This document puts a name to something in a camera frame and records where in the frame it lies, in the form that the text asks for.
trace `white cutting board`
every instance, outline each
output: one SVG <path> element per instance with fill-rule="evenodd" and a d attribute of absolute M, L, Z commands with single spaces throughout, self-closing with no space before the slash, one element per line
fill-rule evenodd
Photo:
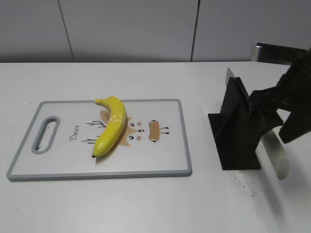
<path fill-rule="evenodd" d="M 102 124 L 106 125 L 109 111 L 88 100 L 42 102 L 8 170 L 8 178 L 29 181 L 190 175 L 180 101 L 123 103 L 128 117 L 125 134 L 107 156 L 92 158 L 92 143 L 105 130 Z M 32 146 L 40 127 L 51 116 L 59 118 L 51 147 L 44 153 L 34 153 Z"/>

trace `table surface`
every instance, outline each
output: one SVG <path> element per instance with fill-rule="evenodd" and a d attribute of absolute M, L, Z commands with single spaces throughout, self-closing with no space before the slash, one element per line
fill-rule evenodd
<path fill-rule="evenodd" d="M 256 62 L 0 64 L 0 231 L 310 232 L 311 134 L 283 145 L 290 173 L 282 181 L 262 143 L 257 148 L 261 170 L 222 171 L 207 114 L 221 108 L 227 67 L 249 93 L 274 86 L 288 69 Z M 40 102 L 111 95 L 180 99 L 193 174 L 8 181 L 6 171 Z"/>

